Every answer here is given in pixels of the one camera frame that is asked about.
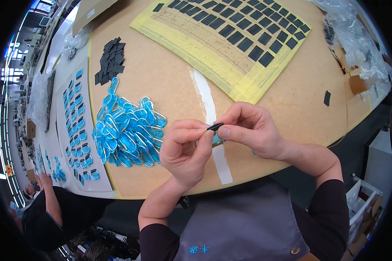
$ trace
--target hand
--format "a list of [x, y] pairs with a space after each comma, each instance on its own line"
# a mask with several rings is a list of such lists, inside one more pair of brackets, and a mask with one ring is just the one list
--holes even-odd
[[52, 178], [45, 172], [41, 173], [41, 183], [43, 188], [49, 188], [52, 187]]
[[[209, 125], [195, 119], [175, 121], [161, 146], [161, 164], [187, 189], [202, 180], [205, 164], [212, 154], [214, 132], [207, 131], [207, 127]], [[196, 140], [199, 140], [197, 148], [194, 147]]]
[[247, 102], [235, 102], [215, 123], [225, 125], [218, 136], [250, 147], [263, 159], [279, 160], [287, 147], [287, 141], [277, 130], [270, 112]]

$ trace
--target brown button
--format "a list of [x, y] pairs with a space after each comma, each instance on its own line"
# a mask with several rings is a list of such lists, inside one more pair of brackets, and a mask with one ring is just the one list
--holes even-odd
[[293, 248], [293, 249], [291, 250], [291, 254], [292, 254], [292, 255], [296, 255], [297, 253], [299, 253], [299, 250], [300, 250], [300, 248], [295, 247], [295, 248]]

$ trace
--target pile of black foam pieces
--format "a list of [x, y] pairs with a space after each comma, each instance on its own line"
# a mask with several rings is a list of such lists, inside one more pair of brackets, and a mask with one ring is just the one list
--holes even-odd
[[94, 75], [94, 84], [103, 85], [116, 77], [118, 73], [123, 73], [123, 48], [125, 43], [120, 43], [120, 37], [108, 42], [103, 49], [103, 55], [100, 58], [100, 71]]

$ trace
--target label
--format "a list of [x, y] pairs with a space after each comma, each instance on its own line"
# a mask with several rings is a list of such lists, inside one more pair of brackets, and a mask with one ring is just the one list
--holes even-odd
[[90, 18], [90, 16], [94, 15], [94, 8], [87, 14], [87, 19]]

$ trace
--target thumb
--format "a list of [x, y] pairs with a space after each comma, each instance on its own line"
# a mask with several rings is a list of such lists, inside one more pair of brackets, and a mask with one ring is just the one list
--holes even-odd
[[250, 148], [254, 148], [256, 145], [255, 130], [247, 129], [237, 125], [221, 126], [218, 130], [218, 136], [221, 139], [241, 143]]
[[197, 147], [192, 156], [192, 163], [206, 164], [209, 157], [212, 155], [212, 140], [214, 138], [214, 131], [208, 130], [203, 134], [197, 143]]

